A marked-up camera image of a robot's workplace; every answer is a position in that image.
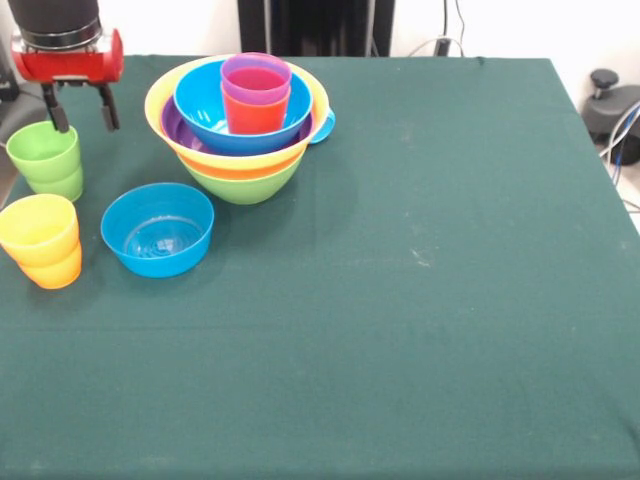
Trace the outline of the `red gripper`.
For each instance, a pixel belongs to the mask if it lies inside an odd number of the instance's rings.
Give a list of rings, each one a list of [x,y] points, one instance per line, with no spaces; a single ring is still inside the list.
[[[15,32],[10,42],[11,57],[21,76],[41,83],[42,97],[54,129],[69,131],[66,113],[58,103],[54,85],[57,81],[84,81],[100,84],[101,111],[109,132],[120,128],[120,121],[108,84],[120,80],[124,71],[123,43],[117,29],[103,33],[89,46],[75,50],[38,50],[29,46]]]

